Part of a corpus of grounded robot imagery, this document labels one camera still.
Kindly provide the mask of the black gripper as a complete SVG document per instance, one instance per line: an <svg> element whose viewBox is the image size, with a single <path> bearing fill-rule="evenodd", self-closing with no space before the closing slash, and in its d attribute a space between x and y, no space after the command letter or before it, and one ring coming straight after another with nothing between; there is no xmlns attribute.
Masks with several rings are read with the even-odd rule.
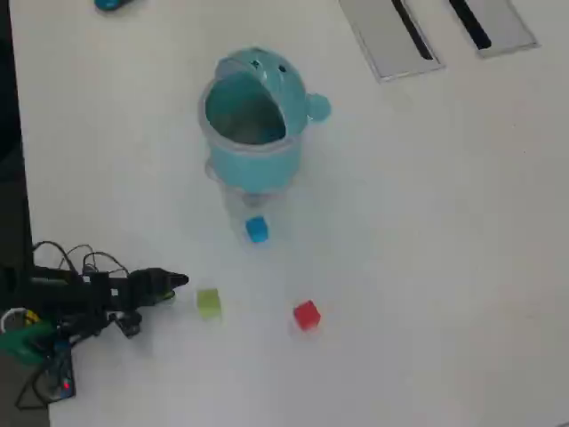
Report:
<svg viewBox="0 0 569 427"><path fill-rule="evenodd" d="M88 311L131 311L137 309L134 288L140 290L142 305L157 305L171 300L174 289L185 286L189 278L161 268L135 270L131 277L114 278L107 272L82 277L82 296Z"/></svg>

